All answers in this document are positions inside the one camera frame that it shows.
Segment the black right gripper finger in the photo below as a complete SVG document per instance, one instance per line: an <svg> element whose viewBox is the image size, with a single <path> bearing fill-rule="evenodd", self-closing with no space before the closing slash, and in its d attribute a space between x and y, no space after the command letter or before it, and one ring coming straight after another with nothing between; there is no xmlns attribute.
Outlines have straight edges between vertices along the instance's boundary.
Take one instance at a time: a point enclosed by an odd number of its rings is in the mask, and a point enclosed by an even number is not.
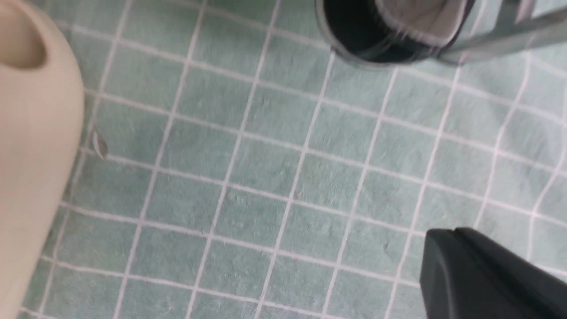
<svg viewBox="0 0 567 319"><path fill-rule="evenodd" d="M427 231L420 287L428 319L564 319L567 285L466 227Z"/></svg>

